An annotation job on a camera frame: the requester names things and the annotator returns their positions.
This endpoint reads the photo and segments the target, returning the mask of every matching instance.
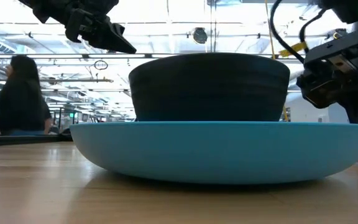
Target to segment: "wooden table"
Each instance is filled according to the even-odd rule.
[[[319,181],[218,187],[109,174],[71,143],[3,146],[0,223],[356,224],[358,164]]]

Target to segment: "woman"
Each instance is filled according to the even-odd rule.
[[[51,116],[42,98],[35,61],[23,55],[13,56],[6,75],[6,84],[0,92],[1,134],[44,134]]]

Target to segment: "bowl rim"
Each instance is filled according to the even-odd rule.
[[[150,65],[155,65],[156,63],[159,64],[162,61],[169,61],[169,60],[174,60],[175,58],[178,57],[186,57],[186,58],[192,58],[192,57],[197,57],[200,55],[231,55],[231,56],[245,56],[245,57],[253,57],[253,58],[259,58],[261,60],[265,60],[266,62],[272,62],[275,63],[277,66],[281,66],[284,70],[288,70],[288,72],[290,71],[290,68],[288,68],[284,63],[279,62],[278,60],[274,60],[272,58],[268,58],[268,57],[263,57],[260,55],[254,55],[254,54],[244,54],[244,53],[236,53],[236,52],[199,52],[199,53],[192,53],[192,54],[176,54],[176,55],[172,55],[170,57],[163,57],[163,58],[158,58],[156,60],[151,60],[149,62],[145,62],[139,66],[137,66],[136,68],[134,68],[129,74],[128,77],[133,76],[134,73],[137,73],[138,70],[143,69],[144,67],[149,67]]]
[[[107,123],[79,123],[72,124],[70,127],[76,126],[330,126],[342,128],[358,128],[358,124],[351,123],[317,123],[317,122],[278,122],[278,121],[138,121],[138,122],[107,122]]]

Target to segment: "blue bowl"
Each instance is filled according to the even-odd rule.
[[[155,180],[277,184],[320,179],[358,161],[358,124],[133,122],[70,129],[94,164]]]

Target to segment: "wall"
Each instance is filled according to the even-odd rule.
[[[335,103],[328,108],[317,109],[302,98],[300,93],[290,93],[285,103],[290,108],[292,122],[348,123],[345,109]]]

